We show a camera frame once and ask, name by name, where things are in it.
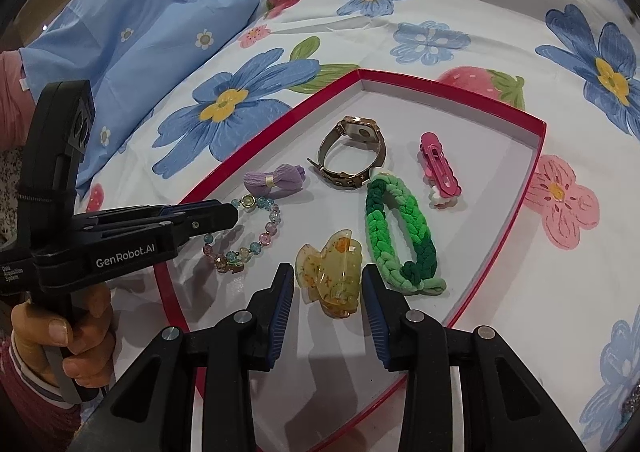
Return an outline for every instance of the blue pillow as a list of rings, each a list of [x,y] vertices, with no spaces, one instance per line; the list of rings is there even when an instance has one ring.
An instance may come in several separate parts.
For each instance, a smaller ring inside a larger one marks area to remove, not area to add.
[[[37,102],[49,82],[89,80],[96,116],[78,173],[91,178],[175,86],[247,24],[258,0],[72,0],[21,48]]]

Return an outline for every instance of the white flower print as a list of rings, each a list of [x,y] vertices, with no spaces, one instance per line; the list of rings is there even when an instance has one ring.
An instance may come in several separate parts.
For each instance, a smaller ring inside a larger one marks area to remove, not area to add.
[[[102,130],[100,131],[100,143],[103,147],[109,145],[109,137],[111,136],[111,131],[107,129],[106,125],[102,126]]]
[[[126,28],[123,32],[120,32],[120,42],[125,42],[133,35],[131,28]]]
[[[201,34],[196,36],[196,46],[206,50],[211,44],[213,44],[213,35],[205,28]]]

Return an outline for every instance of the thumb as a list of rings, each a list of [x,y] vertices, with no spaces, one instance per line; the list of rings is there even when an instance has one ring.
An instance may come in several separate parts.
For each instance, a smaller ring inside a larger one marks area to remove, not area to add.
[[[36,307],[18,304],[11,312],[15,348],[22,361],[49,384],[56,385],[43,345],[64,347],[73,340],[71,325],[64,318]]]
[[[73,340],[73,330],[68,321],[60,315],[34,306],[31,302],[14,307],[11,322],[15,334],[23,342],[66,347]]]

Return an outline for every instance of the human hand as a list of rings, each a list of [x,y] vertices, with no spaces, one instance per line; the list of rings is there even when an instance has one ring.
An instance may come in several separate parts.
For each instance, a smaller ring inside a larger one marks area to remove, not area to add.
[[[102,387],[113,372],[111,355],[115,339],[109,331],[113,308],[104,283],[84,290],[89,312],[72,328],[60,315],[31,302],[18,304],[11,313],[14,341],[22,361],[47,384],[58,386],[42,346],[67,347],[74,356],[62,362],[65,374],[82,387]]]

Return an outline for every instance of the wristwatch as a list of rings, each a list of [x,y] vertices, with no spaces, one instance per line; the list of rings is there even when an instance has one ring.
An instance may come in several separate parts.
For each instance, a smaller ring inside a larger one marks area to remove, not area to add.
[[[378,153],[372,164],[358,174],[347,174],[346,172],[330,171],[324,166],[324,159],[329,149],[341,137],[348,136],[356,142],[364,142],[374,145]],[[318,149],[318,163],[311,159],[309,163],[332,184],[338,187],[362,187],[362,184],[369,179],[369,169],[372,167],[382,167],[386,158],[385,139],[382,137],[380,128],[375,121],[370,118],[345,117],[335,124],[335,127],[326,136]]]

